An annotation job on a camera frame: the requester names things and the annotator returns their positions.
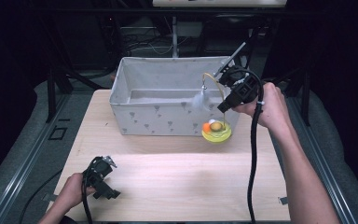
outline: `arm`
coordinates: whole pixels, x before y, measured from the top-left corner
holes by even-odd
[[[69,210],[82,202],[83,175],[76,173],[68,177],[60,194],[46,214],[39,220],[40,224],[60,223]],[[94,188],[87,188],[87,195],[95,192]]]
[[[281,90],[264,85],[263,113],[259,124],[267,127],[282,153],[290,217],[294,223],[339,223],[324,185],[317,176],[298,140]],[[233,108],[252,116],[255,101]]]

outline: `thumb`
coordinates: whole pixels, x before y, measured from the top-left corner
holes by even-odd
[[[93,187],[87,187],[86,188],[87,195],[91,195],[92,193],[95,193],[95,192],[97,192],[97,190],[95,188],[93,188]]]

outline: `wire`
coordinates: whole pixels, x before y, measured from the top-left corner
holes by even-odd
[[[149,33],[150,31],[153,31],[153,35],[148,35],[147,33]],[[152,36],[153,38],[159,38],[161,37],[161,35],[156,35],[155,34],[155,29],[154,28],[149,28],[147,29],[143,34],[129,34],[129,35],[123,35],[123,41],[124,43],[128,43],[128,42],[134,42],[134,41],[138,41],[139,37],[150,37]]]
[[[90,170],[91,170],[91,166],[94,162],[97,161],[97,158],[94,158],[90,163],[89,163],[89,167],[87,168],[86,170],[86,174],[83,175],[83,183],[82,183],[82,192],[81,192],[81,195],[82,195],[82,201],[83,201],[83,206],[84,206],[84,211],[86,212],[86,216],[87,216],[87,221],[89,224],[92,224],[92,217],[91,217],[91,212],[90,212],[90,209],[89,209],[89,204],[87,202],[87,178],[89,177],[89,174],[90,174]]]
[[[219,91],[220,91],[220,95],[222,96],[222,101],[224,101],[225,100],[225,94],[223,93],[222,89],[220,88],[220,85],[217,82],[216,78],[214,78],[211,74],[204,73],[202,75],[202,86],[205,86],[205,76],[210,77],[211,80],[213,80],[213,82],[216,85],[217,89],[219,89]],[[226,128],[226,113],[223,113],[223,127]]]
[[[20,218],[19,218],[19,224],[22,223],[22,219],[24,218],[25,215],[25,211],[27,210],[28,205],[30,204],[31,200],[34,198],[34,196],[43,188],[46,186],[46,184],[48,182],[50,182],[56,175],[58,175],[59,173],[62,172],[62,169],[60,171],[58,171],[56,174],[54,174],[51,178],[49,178],[45,183],[42,184],[42,186],[39,187],[39,189],[37,189],[33,195],[31,195],[30,199],[28,199],[27,203],[24,205],[24,208],[22,209]]]
[[[163,41],[165,39],[166,38],[163,37],[163,36],[155,36],[155,37],[152,37],[152,38],[150,38],[148,40],[144,40],[144,42],[131,43],[131,44],[127,45],[126,52],[131,55],[132,51],[141,50],[141,49],[152,49],[153,51],[155,51],[158,54],[165,54],[165,53],[167,53],[167,52],[169,52],[171,50],[172,44],[169,47],[167,47],[167,46],[161,46],[161,47],[154,46],[158,42],[165,42],[165,41]],[[150,48],[139,48],[142,45],[150,46]],[[169,48],[169,49],[167,50],[167,52],[158,52],[156,50],[156,48]]]
[[[165,23],[167,23],[168,29],[170,30],[170,33],[171,33],[171,35],[172,35],[172,29],[171,29],[170,24],[169,24],[168,21],[167,21],[167,18],[164,17],[164,20],[165,20]]]
[[[252,191],[255,182],[255,170],[257,166],[257,145],[256,145],[257,122],[258,122],[258,118],[260,117],[260,114],[263,112],[262,110],[263,104],[261,102],[263,102],[264,89],[263,89],[263,83],[258,75],[256,75],[254,72],[250,70],[246,70],[246,72],[257,79],[258,86],[259,86],[258,102],[260,102],[260,104],[256,104],[255,106],[255,113],[253,115],[252,124],[251,124],[252,164],[251,164],[251,173],[249,176],[249,184],[248,184],[248,192],[247,192],[248,209],[249,209],[252,223],[255,224],[255,212],[252,204]]]
[[[182,40],[180,43],[178,43],[178,46],[183,44],[184,42],[186,42],[188,40],[188,37],[186,37],[184,40]],[[136,51],[136,50],[142,50],[142,49],[152,49],[153,51],[156,52],[156,54],[166,54],[166,53],[169,53],[171,51],[171,49],[173,48],[173,45],[171,44],[170,46],[153,46],[151,43],[134,43],[132,45],[142,45],[142,44],[146,44],[148,46],[150,46],[150,48],[138,48],[138,49],[130,49],[128,50],[129,52],[133,52],[133,51]],[[168,50],[164,51],[164,52],[158,52],[157,49],[166,49],[166,48],[169,48]]]

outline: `forearm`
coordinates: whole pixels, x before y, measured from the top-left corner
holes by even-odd
[[[305,155],[291,124],[278,132],[289,210],[294,223],[339,223],[321,180]]]
[[[69,212],[68,208],[62,207],[59,203],[54,203],[39,220],[39,224],[60,223],[67,212]]]

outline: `dark background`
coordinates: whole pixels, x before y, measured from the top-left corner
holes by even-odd
[[[81,2],[78,7],[98,3]],[[65,7],[64,3],[71,7],[74,2],[36,1],[39,6]],[[130,7],[150,6],[150,1],[145,6],[137,1],[128,3]],[[107,28],[115,20],[41,18],[24,10],[24,5],[30,3],[0,0],[0,162],[30,117],[36,102],[34,87],[47,79],[52,64],[103,71],[116,67],[121,57],[119,36]],[[282,76],[302,66],[316,50],[306,69],[310,88],[335,122],[345,160],[358,178],[358,1],[288,0],[287,9],[328,13],[322,20],[283,19],[263,77]],[[313,41],[319,37],[324,42],[315,48]]]

